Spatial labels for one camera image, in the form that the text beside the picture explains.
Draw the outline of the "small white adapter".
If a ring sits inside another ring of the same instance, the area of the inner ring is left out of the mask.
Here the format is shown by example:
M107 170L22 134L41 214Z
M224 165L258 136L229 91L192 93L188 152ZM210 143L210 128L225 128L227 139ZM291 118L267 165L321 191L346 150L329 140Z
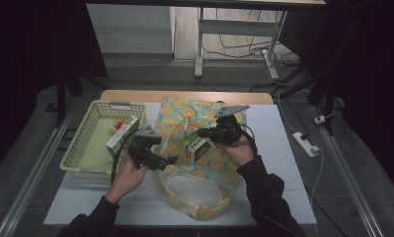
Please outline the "small white adapter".
M327 122L327 121L330 120L330 118L332 117L332 115L333 115L334 113L335 113L335 110L332 110L331 113L330 113L329 115L320 115L320 116L318 116L318 117L316 117L316 118L314 119L314 122L315 122L317 125L322 124L322 123L325 123L325 122Z

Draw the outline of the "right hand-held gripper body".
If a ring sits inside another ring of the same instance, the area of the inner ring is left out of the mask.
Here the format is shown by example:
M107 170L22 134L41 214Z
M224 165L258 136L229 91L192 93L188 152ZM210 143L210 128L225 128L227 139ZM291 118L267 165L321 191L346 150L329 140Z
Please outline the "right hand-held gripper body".
M222 107L216 114L217 134L213 136L213 141L223 144L232 144L240 139L242 135L241 124L235 115L249 109L249 106Z

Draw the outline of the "white table cover board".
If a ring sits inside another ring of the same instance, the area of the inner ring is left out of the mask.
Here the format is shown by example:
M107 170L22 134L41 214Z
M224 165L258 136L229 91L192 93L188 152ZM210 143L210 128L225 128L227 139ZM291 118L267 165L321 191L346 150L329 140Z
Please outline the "white table cover board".
M283 197L290 206L292 216L300 224L314 224L316 219L277 106L250 106L247 121L255 133L258 151L267 170L284 180ZM77 179L67 173L44 222L48 225L65 225L80 213L91 213L109 187L108 180ZM224 212L207 221L198 221L167 203L153 171L147 172L141 185L120 201L116 220L118 225L140 227L251 226L254 223L243 182L237 187L230 206Z

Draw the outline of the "metal floor rail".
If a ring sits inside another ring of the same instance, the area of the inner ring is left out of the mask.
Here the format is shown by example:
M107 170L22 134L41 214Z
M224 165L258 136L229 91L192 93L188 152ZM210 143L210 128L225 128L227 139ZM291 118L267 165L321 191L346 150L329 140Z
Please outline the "metal floor rail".
M314 124L324 140L325 146L338 170L341 180L350 196L362 226L368 237L384 237L384 233L368 200L363 194L350 168L346 157L334 135L331 135L324 124Z
M45 148L41 152L31 172L23 182L16 197L10 205L10 208L2 219L2 222L0 223L0 237L13 236L46 168L48 167L49 162L51 161L51 158L55 153L55 150L58 147L61 138L63 137L63 133L66 131L67 126L72 120L73 112L77 108L79 100L79 97L74 97L68 103L66 117L62 120L60 126L53 131Z

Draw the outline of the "person's right hand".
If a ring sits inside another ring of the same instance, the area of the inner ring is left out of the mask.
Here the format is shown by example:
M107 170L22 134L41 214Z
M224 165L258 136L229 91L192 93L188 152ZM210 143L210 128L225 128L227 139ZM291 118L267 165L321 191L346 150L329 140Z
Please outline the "person's right hand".
M225 152L228 158L241 167L253 160L255 155L248 138L241 136L240 139L230 145L214 142L214 146Z

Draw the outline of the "person's left hand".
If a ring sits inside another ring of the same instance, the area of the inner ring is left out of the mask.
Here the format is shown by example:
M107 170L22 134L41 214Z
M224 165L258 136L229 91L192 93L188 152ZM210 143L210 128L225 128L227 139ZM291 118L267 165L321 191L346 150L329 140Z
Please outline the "person's left hand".
M125 153L105 199L113 204L118 204L124 196L134 191L142 183L147 171L146 166L137 169L134 161Z

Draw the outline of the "pale green plastic basket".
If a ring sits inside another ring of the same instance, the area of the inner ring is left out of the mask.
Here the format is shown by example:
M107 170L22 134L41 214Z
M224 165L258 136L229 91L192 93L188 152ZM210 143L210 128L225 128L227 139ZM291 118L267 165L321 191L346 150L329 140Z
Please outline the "pale green plastic basket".
M146 120L146 106L139 103L94 101L77 129L60 169L75 178L109 180L112 176L113 157L106 147L112 137L110 124L115 119L139 118Z

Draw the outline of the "fruit print fabric tote bag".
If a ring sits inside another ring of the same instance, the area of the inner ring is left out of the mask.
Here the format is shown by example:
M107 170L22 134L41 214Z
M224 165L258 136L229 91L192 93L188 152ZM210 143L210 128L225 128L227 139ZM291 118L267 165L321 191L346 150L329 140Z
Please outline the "fruit print fabric tote bag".
M195 219L209 220L228 208L241 176L227 155L206 140L198 151L188 148L199 128L216 125L222 103L166 97L156 120L162 142L154 151L178 161L158 171L159 187L177 211Z

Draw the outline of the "wooden table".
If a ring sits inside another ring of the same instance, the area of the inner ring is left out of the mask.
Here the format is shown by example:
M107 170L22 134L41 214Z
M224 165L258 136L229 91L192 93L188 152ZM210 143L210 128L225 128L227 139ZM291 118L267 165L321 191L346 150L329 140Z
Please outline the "wooden table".
M211 102L222 101L237 105L272 105L274 103L272 96L267 93L106 90L101 95L101 99L107 101L142 103L161 103L165 97Z

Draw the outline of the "long green white carton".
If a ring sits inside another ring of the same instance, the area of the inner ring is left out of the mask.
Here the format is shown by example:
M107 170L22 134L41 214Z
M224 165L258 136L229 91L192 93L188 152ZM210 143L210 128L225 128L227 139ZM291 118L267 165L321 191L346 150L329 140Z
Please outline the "long green white carton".
M106 147L108 148L113 158L116 157L116 154L121 149L124 141L126 139L130 141L130 138L128 138L128 136L137 131L139 129L139 126L139 118L130 117L125 119L125 124L116 133L113 133L112 137L106 143Z

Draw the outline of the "white power strip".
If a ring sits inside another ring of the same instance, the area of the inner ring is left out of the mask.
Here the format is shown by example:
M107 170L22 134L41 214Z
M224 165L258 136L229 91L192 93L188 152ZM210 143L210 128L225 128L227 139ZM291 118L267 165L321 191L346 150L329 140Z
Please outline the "white power strip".
M312 145L304 134L295 132L292 137L309 158L319 155L320 148L317 145Z

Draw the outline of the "small red white round packet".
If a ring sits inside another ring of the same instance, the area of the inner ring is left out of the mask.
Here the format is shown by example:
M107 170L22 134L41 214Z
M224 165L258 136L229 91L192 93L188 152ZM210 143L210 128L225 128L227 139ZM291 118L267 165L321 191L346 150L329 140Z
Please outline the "small red white round packet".
M124 119L113 120L110 124L110 132L116 133L125 124Z

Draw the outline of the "light grey panel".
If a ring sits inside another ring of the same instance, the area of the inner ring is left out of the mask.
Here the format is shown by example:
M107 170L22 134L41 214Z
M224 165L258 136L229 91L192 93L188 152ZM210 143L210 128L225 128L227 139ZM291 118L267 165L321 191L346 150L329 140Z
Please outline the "light grey panel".
M174 7L87 4L87 9L102 52L174 52Z

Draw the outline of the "white desk frame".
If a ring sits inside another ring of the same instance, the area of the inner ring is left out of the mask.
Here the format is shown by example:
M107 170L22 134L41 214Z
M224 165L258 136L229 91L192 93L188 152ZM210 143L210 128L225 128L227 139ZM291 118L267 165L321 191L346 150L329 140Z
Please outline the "white desk frame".
M271 44L262 51L262 57L268 66L268 72L274 79L278 77L272 55L276 46L281 26L285 15L289 11L313 11L322 10L326 6L325 0L85 0L87 4L110 4L110 5L134 5L134 6L160 6L191 7L198 11L197 22L197 45L195 77L202 75L202 40L205 35L228 35L228 36L258 36L269 37ZM274 22L251 22L237 20L210 20L204 16L208 8L223 9L253 9L277 11L277 19Z

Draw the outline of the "small green white box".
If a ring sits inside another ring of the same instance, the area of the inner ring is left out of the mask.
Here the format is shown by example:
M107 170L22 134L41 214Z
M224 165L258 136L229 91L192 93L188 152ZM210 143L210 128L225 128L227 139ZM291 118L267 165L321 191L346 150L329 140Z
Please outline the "small green white box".
M186 137L185 148L187 157L192 163L195 163L210 149L210 144L206 139L199 137L197 132L194 131Z

